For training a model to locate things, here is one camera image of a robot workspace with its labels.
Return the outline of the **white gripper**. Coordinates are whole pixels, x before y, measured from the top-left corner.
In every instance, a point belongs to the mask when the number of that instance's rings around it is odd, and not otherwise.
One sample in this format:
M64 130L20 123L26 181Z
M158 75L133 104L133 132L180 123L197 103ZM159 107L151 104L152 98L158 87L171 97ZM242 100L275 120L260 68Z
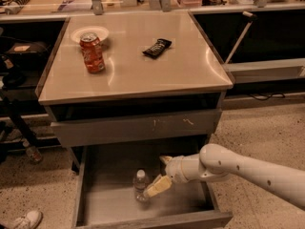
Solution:
M199 154L190 156L160 156L160 161L166 165L166 176L157 176L144 190L145 198L152 198L171 188L173 183L188 183L200 180L204 174Z

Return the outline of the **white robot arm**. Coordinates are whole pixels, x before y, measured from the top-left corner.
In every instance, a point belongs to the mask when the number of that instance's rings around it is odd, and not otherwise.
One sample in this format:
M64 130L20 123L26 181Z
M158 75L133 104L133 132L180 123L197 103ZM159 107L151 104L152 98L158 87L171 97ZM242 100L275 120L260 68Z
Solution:
M305 209L305 172L302 170L239 155L218 144L206 144L195 155L161 156L160 160L165 164L165 175L159 175L144 190L145 198L169 190L173 183L218 182L233 174Z

